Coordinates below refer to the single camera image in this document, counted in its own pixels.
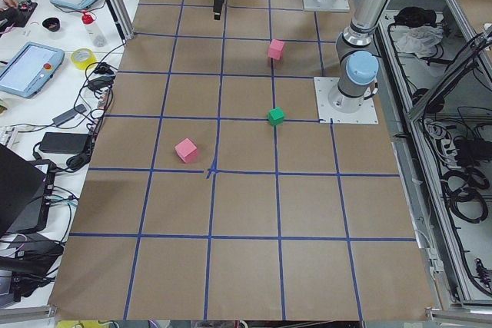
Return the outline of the pink cube near arm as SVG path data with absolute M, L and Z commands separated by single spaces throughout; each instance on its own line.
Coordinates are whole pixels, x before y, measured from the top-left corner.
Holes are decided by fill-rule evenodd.
M 268 46 L 268 57 L 277 61 L 281 60 L 285 45 L 286 43 L 282 40 L 272 39 Z

